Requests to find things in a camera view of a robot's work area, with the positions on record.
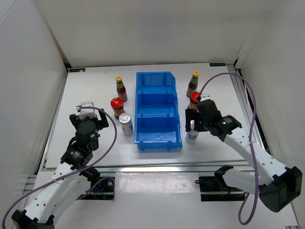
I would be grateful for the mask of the silver can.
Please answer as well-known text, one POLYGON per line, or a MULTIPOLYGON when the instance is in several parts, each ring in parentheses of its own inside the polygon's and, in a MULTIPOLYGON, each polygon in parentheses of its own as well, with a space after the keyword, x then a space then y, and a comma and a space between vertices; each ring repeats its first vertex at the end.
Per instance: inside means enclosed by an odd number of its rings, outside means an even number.
POLYGON ((194 143, 199 135, 199 132, 194 129, 194 120, 190 122, 190 128, 190 132, 186 132, 185 140, 189 143, 194 143))
POLYGON ((131 116, 128 113, 122 113, 119 116, 119 122, 125 136, 133 135, 133 125, 131 116))

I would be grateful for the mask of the red-lid sauce jar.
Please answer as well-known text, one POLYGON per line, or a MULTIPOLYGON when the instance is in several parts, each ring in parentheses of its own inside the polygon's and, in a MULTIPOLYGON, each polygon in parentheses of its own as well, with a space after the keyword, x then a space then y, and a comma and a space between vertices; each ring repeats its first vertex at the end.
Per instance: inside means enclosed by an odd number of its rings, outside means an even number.
POLYGON ((125 113, 123 100, 119 97, 115 97, 111 100, 111 107, 114 112, 115 118, 119 119, 119 116, 125 113))
POLYGON ((197 109, 197 104, 201 101, 201 93, 195 91, 190 96, 190 102, 188 104, 188 109, 197 109))

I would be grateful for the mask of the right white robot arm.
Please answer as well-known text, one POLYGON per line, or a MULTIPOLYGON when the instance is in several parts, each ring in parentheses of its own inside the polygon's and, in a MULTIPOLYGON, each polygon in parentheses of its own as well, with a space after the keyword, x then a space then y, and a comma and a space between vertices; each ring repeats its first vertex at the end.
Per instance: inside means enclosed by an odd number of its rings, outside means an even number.
POLYGON ((301 194, 301 170, 289 168, 267 153, 250 139, 251 135, 233 116, 222 116, 213 100, 199 102, 197 109, 186 109, 185 118, 186 132, 209 132, 234 149, 255 170, 255 174, 250 175, 233 166, 222 166, 214 173, 214 186, 218 190, 235 187, 257 194, 272 212, 281 211, 301 194))

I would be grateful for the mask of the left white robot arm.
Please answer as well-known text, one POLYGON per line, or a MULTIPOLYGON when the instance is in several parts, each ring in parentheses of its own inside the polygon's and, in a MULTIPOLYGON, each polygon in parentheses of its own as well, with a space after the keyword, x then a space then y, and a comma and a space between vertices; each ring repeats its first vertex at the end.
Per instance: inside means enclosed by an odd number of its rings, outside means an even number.
POLYGON ((76 200, 98 189, 103 181, 115 181, 113 177, 102 177, 93 164, 89 164, 99 147, 99 131, 107 128, 113 119, 91 103, 83 103, 77 110, 78 115, 69 117, 76 130, 75 136, 49 182, 30 191, 30 194, 38 192, 36 198, 23 210, 12 214, 16 228, 53 229, 76 200))

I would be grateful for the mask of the right tall sauce bottle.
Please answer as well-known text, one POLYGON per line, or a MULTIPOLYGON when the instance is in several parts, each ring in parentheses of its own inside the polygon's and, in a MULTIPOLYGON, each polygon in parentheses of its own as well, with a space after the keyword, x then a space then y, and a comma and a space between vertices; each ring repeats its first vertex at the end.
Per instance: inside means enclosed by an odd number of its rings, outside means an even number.
POLYGON ((192 94, 193 92, 195 92, 196 89, 197 89, 199 75, 200 75, 199 71, 195 71, 195 72, 193 73, 192 78, 190 79, 190 82, 189 82, 189 84, 188 84, 188 88, 187 88, 187 91, 186 91, 186 96, 187 96, 188 98, 190 98, 190 97, 191 97, 191 94, 192 94))

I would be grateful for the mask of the tall sauce bottle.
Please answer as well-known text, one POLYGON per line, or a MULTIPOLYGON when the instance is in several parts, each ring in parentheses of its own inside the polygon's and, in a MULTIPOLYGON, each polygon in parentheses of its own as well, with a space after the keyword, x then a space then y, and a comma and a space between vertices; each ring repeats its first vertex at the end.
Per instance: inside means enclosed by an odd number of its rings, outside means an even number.
POLYGON ((190 98, 190 97, 191 97, 191 94, 192 94, 193 92, 195 92, 196 89, 197 89, 199 75, 200 75, 199 71, 195 71, 195 72, 193 73, 192 78, 190 79, 190 82, 189 82, 189 84, 188 84, 188 88, 187 88, 187 91, 186 91, 186 96, 187 96, 188 98, 190 98))
POLYGON ((116 90, 118 97, 121 98, 123 102, 126 102, 128 100, 128 96, 127 96, 126 88, 122 81, 122 77, 116 76, 115 80, 116 80, 116 90))

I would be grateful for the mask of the left tall sauce bottle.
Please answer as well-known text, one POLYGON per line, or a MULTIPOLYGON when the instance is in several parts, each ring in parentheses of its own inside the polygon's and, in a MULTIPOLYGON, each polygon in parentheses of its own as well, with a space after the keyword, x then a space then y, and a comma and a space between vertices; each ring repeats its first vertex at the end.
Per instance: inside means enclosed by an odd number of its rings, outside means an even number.
POLYGON ((116 80, 116 90, 118 97, 121 98, 123 102, 126 102, 128 100, 128 96, 127 96, 126 88, 122 81, 122 77, 116 76, 115 80, 116 80))

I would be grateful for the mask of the left black corner label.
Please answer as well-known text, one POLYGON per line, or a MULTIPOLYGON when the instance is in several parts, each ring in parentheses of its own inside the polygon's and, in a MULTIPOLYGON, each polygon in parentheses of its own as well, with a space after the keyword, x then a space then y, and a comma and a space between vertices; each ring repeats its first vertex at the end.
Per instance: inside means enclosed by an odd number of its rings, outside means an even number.
POLYGON ((69 69, 70 73, 79 73, 79 72, 85 72, 85 68, 73 68, 69 69))

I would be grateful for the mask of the black corner label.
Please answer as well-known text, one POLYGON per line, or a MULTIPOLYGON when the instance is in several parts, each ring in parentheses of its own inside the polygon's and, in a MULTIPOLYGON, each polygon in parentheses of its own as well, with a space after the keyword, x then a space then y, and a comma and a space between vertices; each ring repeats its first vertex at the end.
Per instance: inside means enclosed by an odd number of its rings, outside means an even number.
POLYGON ((209 63, 210 67, 222 67, 222 66, 226 66, 225 63, 223 62, 213 62, 213 63, 209 63))
POLYGON ((73 68, 69 69, 70 73, 79 73, 79 72, 85 72, 85 68, 73 68))

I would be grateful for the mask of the right black corner label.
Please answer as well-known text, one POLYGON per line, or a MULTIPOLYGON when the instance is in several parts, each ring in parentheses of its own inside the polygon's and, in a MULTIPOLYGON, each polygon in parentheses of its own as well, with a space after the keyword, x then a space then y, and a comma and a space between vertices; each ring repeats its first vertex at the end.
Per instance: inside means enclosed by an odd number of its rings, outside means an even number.
POLYGON ((222 66, 226 66, 225 63, 223 62, 213 62, 213 63, 209 63, 210 67, 222 67, 222 66))

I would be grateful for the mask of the front aluminium rail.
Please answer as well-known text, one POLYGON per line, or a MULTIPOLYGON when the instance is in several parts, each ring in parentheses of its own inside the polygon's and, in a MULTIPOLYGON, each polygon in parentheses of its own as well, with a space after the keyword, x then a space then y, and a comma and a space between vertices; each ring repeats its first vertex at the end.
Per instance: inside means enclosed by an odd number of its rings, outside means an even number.
POLYGON ((192 162, 192 163, 163 163, 163 164, 147 164, 147 165, 126 165, 126 166, 97 166, 96 169, 101 173, 200 173, 209 176, 214 174, 224 165, 232 165, 234 168, 247 173, 254 173, 254 169, 245 161, 218 161, 218 162, 192 162))

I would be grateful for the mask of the aluminium rail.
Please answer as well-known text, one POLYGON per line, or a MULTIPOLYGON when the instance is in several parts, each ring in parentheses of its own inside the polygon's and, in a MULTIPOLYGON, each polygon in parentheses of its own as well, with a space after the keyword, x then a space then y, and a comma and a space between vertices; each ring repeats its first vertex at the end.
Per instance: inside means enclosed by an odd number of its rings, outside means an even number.
POLYGON ((126 166, 97 166, 96 169, 101 173, 200 173, 209 176, 214 174, 224 165, 232 165, 234 168, 247 173, 254 173, 254 169, 245 161, 218 161, 218 162, 192 162, 192 163, 163 163, 163 164, 147 164, 147 165, 126 165, 126 166))
POLYGON ((228 75, 226 78, 230 81, 230 93, 226 98, 226 102, 229 105, 226 106, 226 113, 235 117, 242 126, 248 132, 252 122, 252 118, 255 118, 252 139, 256 141, 267 153, 270 153, 268 143, 263 133, 262 127, 257 115, 253 115, 254 102, 250 95, 250 89, 248 89, 245 82, 242 80, 243 76, 241 70, 232 66, 228 66, 228 75))

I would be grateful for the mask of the right aluminium rail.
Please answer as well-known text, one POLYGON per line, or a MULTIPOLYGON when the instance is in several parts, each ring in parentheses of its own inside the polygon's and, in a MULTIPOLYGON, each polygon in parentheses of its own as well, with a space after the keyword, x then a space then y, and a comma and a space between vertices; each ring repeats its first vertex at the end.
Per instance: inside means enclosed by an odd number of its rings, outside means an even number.
POLYGON ((226 106, 226 113, 235 117, 242 126, 248 132, 252 122, 252 118, 255 118, 252 139, 256 141, 267 153, 270 153, 268 143, 263 133, 262 127, 257 115, 253 115, 254 102, 250 95, 250 89, 248 89, 245 82, 242 80, 243 76, 241 70, 232 66, 228 66, 228 75, 226 78, 230 81, 230 93, 226 98, 226 102, 229 105, 226 106))

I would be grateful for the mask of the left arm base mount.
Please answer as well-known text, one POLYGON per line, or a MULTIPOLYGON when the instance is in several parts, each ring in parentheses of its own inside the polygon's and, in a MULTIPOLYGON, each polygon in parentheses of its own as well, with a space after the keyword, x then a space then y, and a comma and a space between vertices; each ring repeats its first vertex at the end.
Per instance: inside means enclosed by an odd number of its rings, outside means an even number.
POLYGON ((91 182, 90 191, 85 191, 77 200, 114 200, 115 177, 100 177, 95 183, 91 182))

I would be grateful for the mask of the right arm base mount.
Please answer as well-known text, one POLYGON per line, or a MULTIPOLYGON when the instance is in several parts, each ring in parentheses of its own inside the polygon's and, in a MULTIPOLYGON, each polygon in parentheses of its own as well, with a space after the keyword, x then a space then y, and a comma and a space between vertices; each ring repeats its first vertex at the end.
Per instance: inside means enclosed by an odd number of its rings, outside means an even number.
POLYGON ((220 187, 215 177, 199 177, 195 184, 199 185, 202 202, 243 201, 245 192, 235 187, 220 187))

